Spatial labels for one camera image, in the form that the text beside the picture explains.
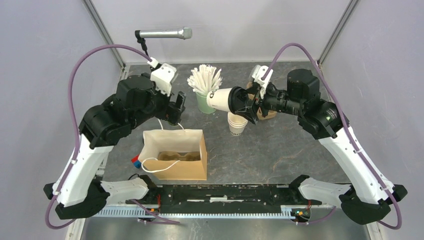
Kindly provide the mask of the stack of white paper cups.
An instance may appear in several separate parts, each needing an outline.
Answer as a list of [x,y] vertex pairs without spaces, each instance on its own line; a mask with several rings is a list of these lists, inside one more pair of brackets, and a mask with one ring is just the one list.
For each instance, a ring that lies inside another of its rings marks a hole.
[[249,122],[242,116],[233,114],[231,112],[227,113],[227,122],[229,124],[230,133],[233,136],[239,136],[243,133],[247,123]]

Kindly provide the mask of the white paper coffee cup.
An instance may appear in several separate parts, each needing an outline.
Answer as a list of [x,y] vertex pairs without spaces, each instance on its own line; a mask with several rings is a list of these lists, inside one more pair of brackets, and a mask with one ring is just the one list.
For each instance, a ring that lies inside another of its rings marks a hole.
[[210,91],[206,95],[207,105],[215,110],[233,113],[234,111],[230,104],[232,90],[232,88],[223,88]]

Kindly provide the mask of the brown paper bag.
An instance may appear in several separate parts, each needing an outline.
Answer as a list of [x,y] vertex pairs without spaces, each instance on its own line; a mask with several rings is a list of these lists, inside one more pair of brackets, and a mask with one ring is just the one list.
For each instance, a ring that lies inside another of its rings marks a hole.
[[208,152],[203,130],[146,130],[137,161],[159,180],[205,181]]

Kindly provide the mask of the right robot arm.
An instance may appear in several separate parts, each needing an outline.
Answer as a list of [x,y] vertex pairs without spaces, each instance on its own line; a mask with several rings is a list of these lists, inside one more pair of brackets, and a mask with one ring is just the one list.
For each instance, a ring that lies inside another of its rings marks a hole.
[[302,174],[289,184],[288,196],[293,203],[316,200],[330,204],[355,223],[366,225],[381,223],[391,207],[397,208],[407,195],[403,185],[384,179],[336,104],[321,98],[320,81],[310,70],[290,71],[286,89],[257,82],[248,89],[233,87],[227,102],[231,113],[253,124],[258,122],[258,111],[297,116],[302,129],[331,153],[350,180],[349,184],[337,184]]

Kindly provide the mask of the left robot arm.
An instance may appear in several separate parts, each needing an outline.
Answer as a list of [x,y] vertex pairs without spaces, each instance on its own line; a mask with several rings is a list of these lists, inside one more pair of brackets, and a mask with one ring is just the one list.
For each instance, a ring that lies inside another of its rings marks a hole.
[[61,220],[84,219],[124,201],[153,203],[157,190],[148,177],[108,182],[95,175],[119,140],[144,122],[157,118],[179,124],[185,100],[186,94],[180,91],[171,101],[171,96],[160,92],[150,75],[143,73],[121,80],[114,94],[87,110],[78,127],[80,148],[76,160],[69,161],[71,170],[43,188],[49,199],[57,201],[57,216]]

